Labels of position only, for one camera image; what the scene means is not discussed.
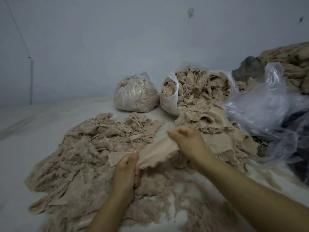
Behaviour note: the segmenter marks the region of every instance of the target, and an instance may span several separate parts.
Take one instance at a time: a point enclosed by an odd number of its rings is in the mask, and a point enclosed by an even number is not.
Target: hand
[[[178,144],[181,152],[199,172],[201,168],[205,167],[203,164],[214,158],[208,151],[202,134],[197,129],[180,126],[169,130],[168,135]]]
[[[140,171],[136,166],[138,152],[124,156],[115,167],[112,196],[119,197],[127,206],[134,197],[134,187],[141,184]]]

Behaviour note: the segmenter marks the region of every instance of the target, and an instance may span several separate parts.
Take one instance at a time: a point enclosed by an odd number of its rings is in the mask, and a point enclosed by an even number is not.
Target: white wall
[[[28,105],[30,59],[3,0],[0,0],[0,108]]]
[[[122,77],[140,70],[160,88],[182,61],[233,70],[247,56],[309,40],[309,0],[9,3],[35,62],[35,103],[112,95]]]

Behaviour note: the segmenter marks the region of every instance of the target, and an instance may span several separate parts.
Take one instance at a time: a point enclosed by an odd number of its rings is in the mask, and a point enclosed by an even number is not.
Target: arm
[[[114,186],[109,198],[95,215],[86,232],[117,232],[126,208],[134,197],[134,189],[140,184],[136,168],[138,153],[126,155],[115,167]]]
[[[169,131],[193,166],[258,231],[309,231],[309,208],[241,174],[207,150],[200,132],[189,127]]]

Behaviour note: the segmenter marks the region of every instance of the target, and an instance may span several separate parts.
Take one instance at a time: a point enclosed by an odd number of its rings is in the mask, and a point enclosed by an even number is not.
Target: forearm
[[[126,208],[127,203],[121,195],[111,194],[86,232],[117,232]]]
[[[256,183],[221,160],[211,158],[202,166],[205,176],[258,231],[309,231],[307,207]]]

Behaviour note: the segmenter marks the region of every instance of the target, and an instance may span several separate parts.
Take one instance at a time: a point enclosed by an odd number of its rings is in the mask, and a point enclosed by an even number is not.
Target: white floor
[[[23,180],[30,173],[34,164],[51,154],[61,142],[64,133],[80,122],[95,117],[101,112],[114,113],[114,119],[123,121],[130,112],[114,108],[110,97],[93,98],[78,101],[67,101],[55,104],[8,108],[0,110],[0,225],[3,232],[34,232],[47,215],[32,216],[28,206],[38,200],[43,194],[29,192]],[[160,136],[166,130],[174,127],[175,117],[162,111],[160,107],[146,113],[151,119],[166,122],[158,133]],[[253,179],[267,185],[258,174],[255,167],[249,167]],[[289,197],[309,206],[309,187],[297,183],[297,179],[286,166],[276,166],[269,169],[273,177],[282,187],[282,192]],[[209,191],[223,199],[211,183],[203,179]],[[162,224],[151,225],[148,228],[135,226],[122,228],[122,231],[177,231],[177,227],[186,218],[181,212],[176,220]],[[249,227],[242,225],[243,231]]]

